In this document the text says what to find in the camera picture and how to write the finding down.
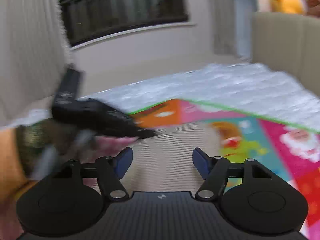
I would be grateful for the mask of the orange sleeved left forearm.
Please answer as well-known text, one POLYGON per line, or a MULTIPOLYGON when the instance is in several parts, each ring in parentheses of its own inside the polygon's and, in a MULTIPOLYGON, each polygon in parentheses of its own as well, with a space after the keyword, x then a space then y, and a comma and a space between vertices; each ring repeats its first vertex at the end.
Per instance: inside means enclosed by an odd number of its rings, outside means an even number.
POLYGON ((18 154, 16 129, 1 130, 1 204, 10 199, 18 200, 36 184, 24 173, 18 154))

